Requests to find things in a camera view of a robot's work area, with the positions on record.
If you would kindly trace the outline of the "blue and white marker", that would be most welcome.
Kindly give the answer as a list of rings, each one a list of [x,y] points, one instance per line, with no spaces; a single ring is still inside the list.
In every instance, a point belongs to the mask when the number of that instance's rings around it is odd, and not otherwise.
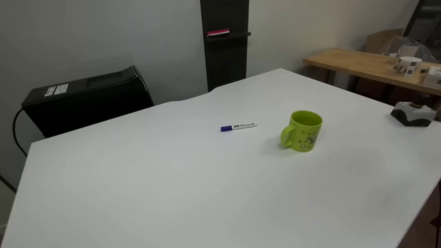
[[[247,129],[247,128],[255,128],[258,126],[256,122],[245,122],[245,124],[229,124],[229,125],[222,125],[219,128],[220,132],[231,132],[237,129]]]

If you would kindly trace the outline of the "yellow-green ceramic mug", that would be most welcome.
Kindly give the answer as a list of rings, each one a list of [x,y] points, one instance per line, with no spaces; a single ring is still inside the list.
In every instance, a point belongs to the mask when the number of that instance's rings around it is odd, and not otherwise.
[[[314,148],[321,131],[322,117],[310,110],[296,110],[281,132],[281,146],[296,151]]]

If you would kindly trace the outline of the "pink book on shelf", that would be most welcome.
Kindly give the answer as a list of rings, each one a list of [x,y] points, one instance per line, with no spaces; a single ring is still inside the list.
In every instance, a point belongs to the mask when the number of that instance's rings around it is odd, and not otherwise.
[[[207,37],[219,37],[219,36],[227,36],[230,34],[230,29],[216,29],[216,30],[208,30]]]

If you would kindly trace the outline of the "black tall shelf cabinet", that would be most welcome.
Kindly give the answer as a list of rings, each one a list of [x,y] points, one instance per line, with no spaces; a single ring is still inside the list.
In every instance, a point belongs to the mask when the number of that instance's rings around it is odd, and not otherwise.
[[[207,85],[216,86],[247,75],[249,0],[200,0]],[[230,29],[230,34],[207,37],[208,30]]]

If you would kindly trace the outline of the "black computer tower case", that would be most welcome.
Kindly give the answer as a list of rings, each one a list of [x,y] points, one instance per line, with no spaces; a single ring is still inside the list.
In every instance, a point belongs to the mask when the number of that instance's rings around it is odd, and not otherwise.
[[[147,85],[135,66],[33,88],[22,102],[45,137],[151,106]]]

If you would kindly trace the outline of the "wooden side table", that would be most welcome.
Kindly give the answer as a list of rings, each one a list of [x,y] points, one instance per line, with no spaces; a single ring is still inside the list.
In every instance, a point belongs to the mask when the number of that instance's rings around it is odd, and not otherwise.
[[[329,48],[306,56],[303,62],[324,70],[342,71],[360,78],[383,82],[386,85],[401,86],[435,96],[441,95],[440,88],[423,84],[424,75],[420,70],[428,69],[431,66],[430,62],[423,62],[413,75],[397,74],[393,70],[395,58],[353,49]]]

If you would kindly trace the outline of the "cardboard box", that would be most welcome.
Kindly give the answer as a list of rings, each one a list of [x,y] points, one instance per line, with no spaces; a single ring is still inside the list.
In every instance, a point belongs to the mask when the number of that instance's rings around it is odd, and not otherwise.
[[[402,34],[402,29],[387,29],[366,36],[365,52],[380,53],[390,40]]]

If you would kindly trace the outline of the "black and white small device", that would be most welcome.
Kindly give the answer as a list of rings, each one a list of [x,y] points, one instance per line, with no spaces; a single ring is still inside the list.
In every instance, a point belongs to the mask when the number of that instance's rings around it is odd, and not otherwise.
[[[391,115],[405,126],[428,126],[437,111],[426,104],[416,106],[412,102],[398,102],[391,110]]]

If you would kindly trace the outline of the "white cup with tags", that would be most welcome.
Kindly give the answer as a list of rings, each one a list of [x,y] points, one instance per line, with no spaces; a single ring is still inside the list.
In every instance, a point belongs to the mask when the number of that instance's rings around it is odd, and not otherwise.
[[[394,70],[397,73],[404,74],[404,75],[413,75],[420,63],[422,63],[420,58],[416,58],[416,56],[400,56],[398,62],[394,66]]]

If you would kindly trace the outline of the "white box on table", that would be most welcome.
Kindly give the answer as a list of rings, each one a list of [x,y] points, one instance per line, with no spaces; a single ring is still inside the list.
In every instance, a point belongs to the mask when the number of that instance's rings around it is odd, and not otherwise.
[[[430,66],[424,75],[423,84],[431,88],[441,88],[441,67]]]

